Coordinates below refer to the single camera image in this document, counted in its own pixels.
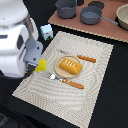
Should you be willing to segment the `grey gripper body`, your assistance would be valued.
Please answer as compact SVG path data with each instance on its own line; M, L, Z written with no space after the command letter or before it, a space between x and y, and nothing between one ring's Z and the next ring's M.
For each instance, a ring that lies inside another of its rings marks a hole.
M27 74L30 75L39 63L43 45L33 37L30 37L25 43L25 47L27 52L25 54L24 61L27 63Z

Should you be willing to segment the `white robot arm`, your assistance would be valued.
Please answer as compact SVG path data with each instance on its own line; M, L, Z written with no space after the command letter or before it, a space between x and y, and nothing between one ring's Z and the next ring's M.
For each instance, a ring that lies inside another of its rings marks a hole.
M0 71L22 78L39 63L43 45L23 0L0 0Z

